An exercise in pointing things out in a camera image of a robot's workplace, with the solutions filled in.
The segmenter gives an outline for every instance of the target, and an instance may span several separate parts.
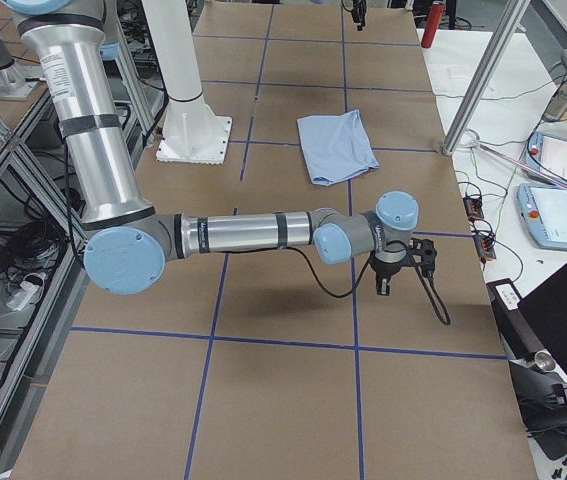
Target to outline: black tape band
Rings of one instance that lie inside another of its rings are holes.
[[[287,218],[282,212],[274,212],[276,218],[276,228],[278,230],[279,239],[276,245],[277,248],[287,247]]]
[[[312,225],[312,215],[310,214],[310,212],[305,212],[305,214],[307,215],[307,225],[310,233],[310,238],[308,238],[307,244],[312,245],[312,240],[314,240],[314,225]]]
[[[189,103],[189,102],[193,102],[194,100],[198,100],[202,96],[203,96],[203,90],[201,90],[201,93],[199,93],[196,97],[188,98],[187,100],[179,100],[178,98],[174,98],[174,97],[170,97],[170,100],[174,100],[175,102],[179,102],[179,103]]]
[[[372,238],[374,238],[376,251],[380,252],[385,248],[385,229],[383,228],[383,223],[372,211],[363,212],[361,215],[365,217],[370,226],[370,233],[372,233]]]
[[[48,27],[50,25],[83,25],[86,27],[94,27],[103,31],[103,22],[87,15],[76,15],[73,13],[51,13],[47,15],[37,15],[23,20],[16,27],[19,35],[39,27]]]
[[[210,253],[210,237],[207,231],[207,217],[196,219],[196,230],[199,237],[199,253]]]
[[[108,218],[107,220],[99,220],[98,222],[90,222],[83,224],[83,230],[103,230],[104,228],[117,227],[126,223],[136,222],[144,218],[154,215],[156,211],[154,207],[145,208],[138,212],[128,213],[120,217]]]
[[[183,234],[181,233],[182,215],[177,213],[174,215],[174,248],[176,250],[176,258],[183,260],[185,253],[183,253]]]
[[[59,123],[61,136],[65,139],[71,135],[91,132],[99,128],[120,127],[119,116],[114,113],[104,115],[86,115],[63,120]]]
[[[1,70],[5,70],[6,68],[10,68],[12,65],[14,65],[14,59],[12,58],[8,63],[6,63],[5,65],[0,67],[0,71]]]

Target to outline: metal cylinder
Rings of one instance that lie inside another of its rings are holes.
[[[496,27],[496,30],[494,31],[494,34],[483,53],[483,57],[481,57],[479,65],[476,68],[476,73],[474,74],[474,77],[472,77],[472,81],[470,82],[467,92],[465,92],[465,96],[463,97],[463,101],[456,112],[454,120],[452,120],[452,124],[450,125],[450,129],[448,130],[448,134],[445,137],[445,141],[441,148],[444,155],[452,155],[454,150],[456,150],[456,147],[461,141],[461,137],[465,132],[476,107],[481,101],[481,96],[483,95],[483,92],[485,92],[485,89],[494,74],[494,70],[496,70],[498,63],[510,42],[510,38],[516,31],[516,27],[521,21],[529,3],[530,0],[508,1],[499,25]]]
[[[557,88],[554,95],[550,99],[545,112],[543,112],[543,120],[546,122],[557,122],[567,111],[567,80]]]
[[[61,129],[73,121],[64,135],[86,200],[86,229],[126,223],[153,210],[139,193],[118,120],[100,125],[102,118],[116,115],[99,55],[104,37],[98,28],[74,24],[46,25],[22,35],[41,59]]]
[[[307,212],[198,218],[181,215],[177,216],[175,230],[180,258],[192,253],[284,248],[312,243],[311,217]]]

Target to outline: cardboard table surface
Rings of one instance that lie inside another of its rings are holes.
[[[421,206],[439,252],[437,321],[414,271],[333,299],[294,252],[194,256],[133,297],[88,287],[13,472],[36,479],[530,479],[529,448],[411,14],[206,4],[206,101],[234,126],[223,166],[138,166],[160,212]],[[380,168],[312,185],[296,119],[359,108]],[[364,261],[321,264],[347,291]]]

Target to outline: grid of blue lines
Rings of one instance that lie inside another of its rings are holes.
[[[242,83],[254,85],[255,87],[255,97],[258,98],[258,94],[261,86],[286,86],[286,87],[305,87],[305,88],[337,88],[342,89],[344,94],[344,105],[345,111],[348,111],[348,97],[347,92],[349,90],[378,90],[378,91],[397,91],[397,92],[430,92],[430,90],[410,90],[410,89],[392,89],[392,88],[353,88],[347,85],[347,69],[346,69],[346,44],[370,44],[370,45],[393,45],[393,46],[403,46],[403,47],[417,47],[418,44],[409,43],[380,43],[380,42],[346,42],[345,40],[345,18],[343,12],[341,12],[341,40],[340,41],[330,41],[330,40],[297,40],[297,39],[287,39],[287,38],[271,38],[270,30],[272,27],[272,20],[274,15],[274,9],[277,8],[272,5],[270,9],[270,15],[268,20],[267,34],[265,38],[261,37],[225,37],[216,35],[197,35],[200,37],[209,38],[233,38],[233,39],[251,39],[251,40],[263,40],[263,53],[261,57],[261,64],[259,69],[259,76],[256,83],[253,82],[233,82],[233,81],[217,81],[217,80],[207,80],[204,83]],[[6,28],[11,20],[7,20],[5,24],[1,27],[1,30]],[[284,41],[303,41],[303,42],[324,42],[324,43],[337,43],[342,46],[342,61],[343,61],[343,86],[321,86],[321,85],[292,85],[292,84],[277,84],[277,83],[264,83],[263,78],[263,68],[265,65],[265,58],[267,54],[268,43],[271,40],[284,40]],[[249,154],[250,145],[287,145],[287,146],[300,146],[298,143],[289,142],[263,142],[252,140],[252,128],[254,125],[254,116],[250,118],[250,123],[248,126],[248,133],[246,140],[231,140],[231,143],[245,144],[245,152],[243,155],[243,164],[240,173],[240,181],[242,182],[245,178],[245,171],[247,169],[247,159]],[[418,149],[418,148],[373,148],[377,151],[408,151],[408,152],[433,152],[431,149]],[[353,211],[353,201],[352,201],[352,185],[351,181],[347,184],[348,191],[348,206],[349,214],[352,215]],[[416,232],[417,234],[427,234],[433,236],[443,236],[443,237],[459,237],[470,239],[470,234],[458,234],[458,233],[446,233],[446,232]],[[192,468],[192,462],[194,459],[196,438],[198,433],[198,426],[203,414],[203,401],[205,398],[206,382],[208,378],[208,373],[210,369],[210,363],[212,359],[213,347],[215,342],[234,342],[234,343],[246,343],[246,344],[261,344],[261,345],[279,345],[279,346],[291,346],[291,347],[303,347],[303,348],[320,348],[320,349],[331,349],[331,350],[347,350],[351,351],[354,356],[355,363],[355,385],[356,385],[356,406],[357,406],[357,426],[358,426],[358,448],[359,448],[359,476],[360,480],[365,478],[365,461],[364,461],[364,439],[363,439],[363,406],[361,398],[361,372],[360,372],[360,352],[380,352],[386,354],[402,354],[402,355],[421,355],[421,356],[437,356],[437,357],[455,357],[455,358],[469,358],[469,359],[485,359],[485,360],[506,360],[503,355],[487,355],[478,353],[463,353],[463,352],[445,352],[445,351],[431,351],[431,350],[411,350],[411,349],[399,349],[399,348],[383,348],[383,347],[372,347],[364,346],[359,343],[359,325],[358,325],[358,308],[357,308],[357,296],[356,293],[352,296],[352,321],[353,321],[353,332],[354,338],[351,345],[338,345],[330,343],[311,343],[311,342],[297,342],[297,341],[283,341],[283,340],[269,340],[269,339],[258,339],[258,338],[241,338],[241,337],[231,337],[231,336],[219,336],[216,335],[216,327],[219,320],[219,312],[221,308],[223,291],[225,288],[226,274],[229,263],[229,255],[225,256],[223,267],[221,270],[221,277],[219,281],[219,288],[217,292],[214,318],[212,322],[212,327],[209,335],[199,335],[199,334],[188,334],[188,333],[177,333],[177,332],[161,332],[161,331],[143,331],[143,330],[128,330],[128,329],[117,329],[117,328],[99,328],[99,327],[72,327],[73,331],[76,332],[94,332],[103,334],[124,334],[124,335],[137,335],[137,336],[156,336],[156,337],[173,337],[182,339],[196,339],[205,340],[208,342],[205,365],[203,368],[201,384],[199,388],[199,396],[196,406],[196,413],[194,418],[194,424],[192,427],[192,433],[190,437],[190,446],[188,451],[187,463],[184,472],[184,480],[189,480],[190,472]],[[355,261],[351,262],[351,277],[352,282],[354,282],[356,276],[356,264]]]

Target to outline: metal frame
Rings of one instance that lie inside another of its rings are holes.
[[[529,4],[530,0],[508,0],[499,25],[496,27],[485,49],[485,53],[483,53],[483,57],[481,57],[479,61],[474,77],[472,77],[472,81],[465,92],[463,101],[456,112],[454,120],[452,120],[448,134],[441,147],[441,151],[444,155],[452,155],[454,150],[456,150]]]

